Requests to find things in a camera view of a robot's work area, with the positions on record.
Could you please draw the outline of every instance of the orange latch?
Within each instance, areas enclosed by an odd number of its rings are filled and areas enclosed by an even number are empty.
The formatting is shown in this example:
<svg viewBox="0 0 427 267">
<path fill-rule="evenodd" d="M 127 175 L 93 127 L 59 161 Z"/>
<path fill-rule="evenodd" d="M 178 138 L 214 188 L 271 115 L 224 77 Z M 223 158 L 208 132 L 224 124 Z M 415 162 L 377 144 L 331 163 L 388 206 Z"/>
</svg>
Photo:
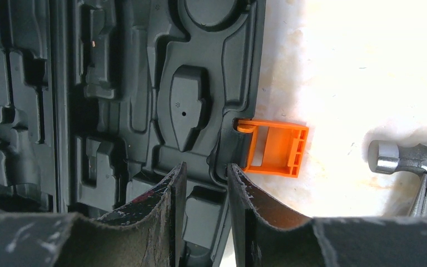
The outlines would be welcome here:
<svg viewBox="0 0 427 267">
<path fill-rule="evenodd" d="M 261 166 L 251 166 L 259 127 L 269 127 Z M 309 128 L 279 121 L 238 120 L 238 132 L 253 134 L 245 172 L 297 178 Z"/>
</svg>

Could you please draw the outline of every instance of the black plastic tool case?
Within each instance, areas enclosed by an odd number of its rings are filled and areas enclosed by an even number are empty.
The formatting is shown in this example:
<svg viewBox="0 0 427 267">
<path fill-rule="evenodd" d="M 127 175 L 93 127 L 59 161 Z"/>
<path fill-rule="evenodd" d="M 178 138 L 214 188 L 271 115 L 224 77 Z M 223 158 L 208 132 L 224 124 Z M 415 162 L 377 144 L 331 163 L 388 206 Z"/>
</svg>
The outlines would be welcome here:
<svg viewBox="0 0 427 267">
<path fill-rule="evenodd" d="M 218 265 L 264 0 L 0 0 L 0 212 L 97 217 L 187 163 L 183 264 Z"/>
</svg>

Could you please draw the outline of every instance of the stained white surface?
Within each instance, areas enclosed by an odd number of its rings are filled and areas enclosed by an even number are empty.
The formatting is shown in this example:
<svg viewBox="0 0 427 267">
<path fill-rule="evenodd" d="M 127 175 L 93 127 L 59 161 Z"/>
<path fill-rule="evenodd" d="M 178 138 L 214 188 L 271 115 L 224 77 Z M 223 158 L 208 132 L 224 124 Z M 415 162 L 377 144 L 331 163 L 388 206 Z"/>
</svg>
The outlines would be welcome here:
<svg viewBox="0 0 427 267">
<path fill-rule="evenodd" d="M 310 127 L 298 179 L 251 180 L 308 216 L 393 216 L 418 187 L 373 139 L 427 142 L 427 1 L 268 0 L 256 118 Z M 231 236 L 221 266 L 235 266 Z"/>
</svg>

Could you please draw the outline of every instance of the metal tool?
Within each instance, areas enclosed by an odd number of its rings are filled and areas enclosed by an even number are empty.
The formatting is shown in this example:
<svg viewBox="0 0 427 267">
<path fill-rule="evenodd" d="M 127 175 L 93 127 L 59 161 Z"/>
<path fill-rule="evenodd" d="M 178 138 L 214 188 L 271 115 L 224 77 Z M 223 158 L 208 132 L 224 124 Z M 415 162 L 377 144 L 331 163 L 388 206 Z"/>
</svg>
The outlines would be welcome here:
<svg viewBox="0 0 427 267">
<path fill-rule="evenodd" d="M 410 216 L 427 216 L 427 144 L 401 147 L 389 141 L 374 140 L 368 150 L 369 168 L 380 174 L 409 171 L 420 176 L 420 190 Z"/>
</svg>

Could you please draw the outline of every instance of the hammer head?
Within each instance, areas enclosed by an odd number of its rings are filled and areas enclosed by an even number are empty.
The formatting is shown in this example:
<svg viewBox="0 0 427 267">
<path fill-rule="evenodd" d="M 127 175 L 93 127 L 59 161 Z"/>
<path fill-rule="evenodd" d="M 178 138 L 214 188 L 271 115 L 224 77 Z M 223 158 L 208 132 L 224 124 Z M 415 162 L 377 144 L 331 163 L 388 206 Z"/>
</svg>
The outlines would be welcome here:
<svg viewBox="0 0 427 267">
<path fill-rule="evenodd" d="M 427 174 L 427 144 L 401 147 L 394 142 L 374 140 L 368 150 L 369 168 L 380 174 L 409 171 Z"/>
</svg>

